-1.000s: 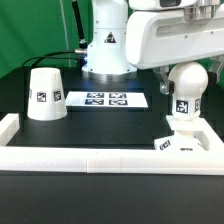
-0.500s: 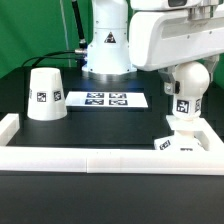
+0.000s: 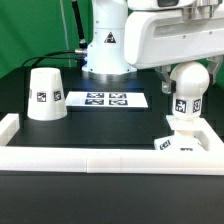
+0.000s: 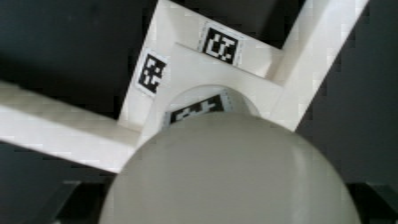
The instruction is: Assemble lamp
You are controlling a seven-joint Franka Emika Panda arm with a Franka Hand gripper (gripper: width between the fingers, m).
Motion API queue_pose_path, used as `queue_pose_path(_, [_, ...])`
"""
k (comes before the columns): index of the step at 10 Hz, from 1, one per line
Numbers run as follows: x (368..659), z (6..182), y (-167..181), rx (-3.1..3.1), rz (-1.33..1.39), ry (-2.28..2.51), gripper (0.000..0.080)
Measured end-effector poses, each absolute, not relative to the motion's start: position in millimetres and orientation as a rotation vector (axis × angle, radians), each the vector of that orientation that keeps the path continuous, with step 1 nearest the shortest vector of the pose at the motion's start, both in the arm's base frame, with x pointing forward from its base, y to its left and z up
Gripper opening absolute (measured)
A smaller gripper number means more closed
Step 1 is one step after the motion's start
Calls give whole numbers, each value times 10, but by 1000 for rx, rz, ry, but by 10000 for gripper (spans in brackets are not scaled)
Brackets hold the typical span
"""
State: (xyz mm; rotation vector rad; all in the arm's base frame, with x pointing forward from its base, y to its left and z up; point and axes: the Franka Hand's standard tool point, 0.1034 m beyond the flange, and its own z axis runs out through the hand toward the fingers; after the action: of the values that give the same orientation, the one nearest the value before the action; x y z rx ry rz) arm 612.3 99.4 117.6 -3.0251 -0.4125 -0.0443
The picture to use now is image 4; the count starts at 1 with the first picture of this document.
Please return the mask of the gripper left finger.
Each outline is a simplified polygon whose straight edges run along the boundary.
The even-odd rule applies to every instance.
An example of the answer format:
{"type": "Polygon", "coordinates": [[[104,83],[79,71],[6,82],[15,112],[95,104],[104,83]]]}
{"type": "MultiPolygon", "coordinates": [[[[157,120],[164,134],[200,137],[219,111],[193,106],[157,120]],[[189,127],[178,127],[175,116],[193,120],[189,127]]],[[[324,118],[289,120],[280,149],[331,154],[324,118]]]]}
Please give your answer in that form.
{"type": "Polygon", "coordinates": [[[98,224],[106,184],[65,181],[36,216],[36,224],[98,224]]]}

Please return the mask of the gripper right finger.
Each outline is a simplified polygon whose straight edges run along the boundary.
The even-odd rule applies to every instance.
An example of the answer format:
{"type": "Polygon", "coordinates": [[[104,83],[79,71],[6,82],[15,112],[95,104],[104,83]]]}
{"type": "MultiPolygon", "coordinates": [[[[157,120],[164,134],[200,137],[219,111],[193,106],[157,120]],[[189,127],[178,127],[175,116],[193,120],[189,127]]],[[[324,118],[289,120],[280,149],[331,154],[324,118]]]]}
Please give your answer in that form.
{"type": "Polygon", "coordinates": [[[398,224],[398,192],[386,184],[351,183],[361,224],[398,224]]]}

